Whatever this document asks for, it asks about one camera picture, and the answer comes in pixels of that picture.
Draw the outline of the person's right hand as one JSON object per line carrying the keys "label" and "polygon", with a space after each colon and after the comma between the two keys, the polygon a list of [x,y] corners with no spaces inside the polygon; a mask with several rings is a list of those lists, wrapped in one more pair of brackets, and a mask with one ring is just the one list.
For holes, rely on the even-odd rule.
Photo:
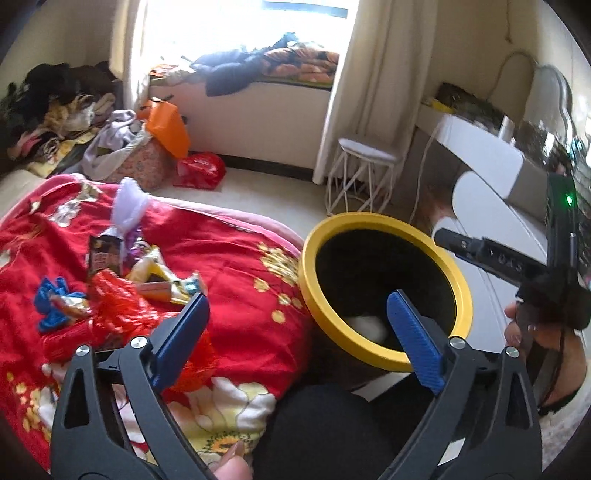
{"label": "person's right hand", "polygon": [[515,301],[505,308],[505,350],[527,369],[537,407],[548,410],[571,400],[587,375],[583,342],[562,320],[540,318],[538,310]]}

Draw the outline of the person's left hand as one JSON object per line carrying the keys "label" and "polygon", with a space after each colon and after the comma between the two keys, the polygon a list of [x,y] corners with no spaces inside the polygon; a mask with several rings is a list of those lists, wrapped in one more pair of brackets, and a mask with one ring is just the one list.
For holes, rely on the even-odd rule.
{"label": "person's left hand", "polygon": [[252,480],[249,463],[245,461],[245,444],[238,441],[222,457],[214,475],[218,480]]}

